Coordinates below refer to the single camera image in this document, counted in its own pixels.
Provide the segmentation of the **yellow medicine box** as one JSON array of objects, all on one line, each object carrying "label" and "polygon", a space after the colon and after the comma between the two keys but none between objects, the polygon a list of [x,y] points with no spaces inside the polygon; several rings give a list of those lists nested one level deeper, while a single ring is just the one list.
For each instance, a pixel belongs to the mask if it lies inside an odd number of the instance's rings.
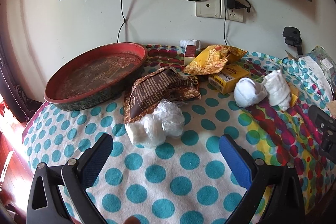
[{"label": "yellow medicine box", "polygon": [[299,95],[299,90],[291,83],[288,83],[288,86],[290,88],[290,107],[293,107],[297,100],[298,100],[298,95]]},{"label": "yellow medicine box", "polygon": [[223,95],[234,91],[237,82],[248,77],[249,72],[236,64],[230,64],[217,74],[209,76],[209,83]]}]

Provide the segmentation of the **yellow snack bag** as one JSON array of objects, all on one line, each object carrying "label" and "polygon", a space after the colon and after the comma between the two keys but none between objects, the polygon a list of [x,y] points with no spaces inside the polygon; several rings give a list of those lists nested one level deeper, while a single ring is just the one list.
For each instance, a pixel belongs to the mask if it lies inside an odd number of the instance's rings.
[{"label": "yellow snack bag", "polygon": [[208,46],[185,66],[183,72],[196,76],[217,74],[226,65],[239,61],[246,53],[247,51],[232,46]]}]

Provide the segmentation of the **clear plastic bag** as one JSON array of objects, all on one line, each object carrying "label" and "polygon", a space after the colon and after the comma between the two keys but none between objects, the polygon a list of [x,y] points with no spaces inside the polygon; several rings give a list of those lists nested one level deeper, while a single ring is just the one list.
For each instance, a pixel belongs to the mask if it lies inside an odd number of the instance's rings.
[{"label": "clear plastic bag", "polygon": [[178,138],[183,134],[185,117],[182,110],[174,102],[162,99],[153,111],[154,118],[159,121],[166,136]]}]

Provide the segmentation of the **red round tray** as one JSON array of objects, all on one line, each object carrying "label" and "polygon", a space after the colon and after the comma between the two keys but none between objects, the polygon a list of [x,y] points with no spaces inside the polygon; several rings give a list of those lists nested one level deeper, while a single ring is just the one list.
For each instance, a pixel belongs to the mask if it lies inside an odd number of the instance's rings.
[{"label": "red round tray", "polygon": [[113,43],[87,51],[64,64],[49,79],[45,101],[64,111],[99,105],[133,85],[142,73],[147,49],[138,43]]}]

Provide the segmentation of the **brown snack bag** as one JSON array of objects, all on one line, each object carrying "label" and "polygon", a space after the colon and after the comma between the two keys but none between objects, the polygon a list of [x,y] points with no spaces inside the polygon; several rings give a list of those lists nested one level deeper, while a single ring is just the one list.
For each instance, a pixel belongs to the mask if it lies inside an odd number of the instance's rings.
[{"label": "brown snack bag", "polygon": [[171,102],[201,98],[196,76],[185,76],[174,68],[163,67],[140,79],[125,93],[124,124],[133,123],[153,113],[159,102]]}]

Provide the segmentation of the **plastic bag with papers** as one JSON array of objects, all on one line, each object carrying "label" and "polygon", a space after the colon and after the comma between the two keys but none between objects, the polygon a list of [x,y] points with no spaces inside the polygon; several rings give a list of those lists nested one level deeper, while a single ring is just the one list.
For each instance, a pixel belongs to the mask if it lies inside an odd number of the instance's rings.
[{"label": "plastic bag with papers", "polygon": [[321,46],[316,46],[309,53],[287,57],[282,60],[288,68],[297,69],[294,74],[304,81],[316,84],[327,102],[335,99],[335,61]]}]

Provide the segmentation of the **polka dot tablecloth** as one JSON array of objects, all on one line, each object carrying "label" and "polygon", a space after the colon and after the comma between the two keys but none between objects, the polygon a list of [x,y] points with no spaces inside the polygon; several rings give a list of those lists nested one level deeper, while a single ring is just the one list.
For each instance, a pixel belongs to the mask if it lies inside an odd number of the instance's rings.
[{"label": "polka dot tablecloth", "polygon": [[109,223],[130,216],[142,223],[223,223],[245,193],[219,150],[230,135],[254,158],[267,164],[292,162],[305,210],[310,211],[335,180],[335,165],[318,154],[321,134],[308,118],[311,105],[323,111],[331,96],[305,59],[279,59],[249,52],[239,65],[254,80],[282,71],[298,90],[295,106],[282,111],[263,100],[243,109],[232,94],[200,84],[200,98],[182,106],[183,134],[158,147],[132,145],[123,123],[123,96],[91,109],[63,111],[45,103],[24,130],[23,145],[32,170],[40,162],[63,165],[92,147],[102,134],[113,150],[87,194]]}]

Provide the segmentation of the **small red white box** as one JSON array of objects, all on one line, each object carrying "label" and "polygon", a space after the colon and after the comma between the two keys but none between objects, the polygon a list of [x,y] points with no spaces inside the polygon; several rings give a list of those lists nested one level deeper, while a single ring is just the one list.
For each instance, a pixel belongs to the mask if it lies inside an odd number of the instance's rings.
[{"label": "small red white box", "polygon": [[196,55],[197,55],[197,46],[187,45],[185,48],[184,56],[183,56],[184,65],[185,66],[189,65],[189,63],[193,61]]}]

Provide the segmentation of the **black clamp mount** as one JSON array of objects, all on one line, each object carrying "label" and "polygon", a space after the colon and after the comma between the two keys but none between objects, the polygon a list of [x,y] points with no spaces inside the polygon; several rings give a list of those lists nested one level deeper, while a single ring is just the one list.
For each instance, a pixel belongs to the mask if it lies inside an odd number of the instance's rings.
[{"label": "black clamp mount", "polygon": [[285,27],[282,33],[285,38],[285,44],[295,47],[298,55],[303,55],[302,51],[302,38],[298,28]]}]

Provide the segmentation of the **white wall socket plate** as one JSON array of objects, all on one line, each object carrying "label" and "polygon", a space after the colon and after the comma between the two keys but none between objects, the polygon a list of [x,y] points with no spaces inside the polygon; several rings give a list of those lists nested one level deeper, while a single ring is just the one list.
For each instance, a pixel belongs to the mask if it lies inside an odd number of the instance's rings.
[{"label": "white wall socket plate", "polygon": [[226,19],[244,22],[244,10],[224,10],[224,0],[203,0],[196,2],[195,15],[204,18]]}]

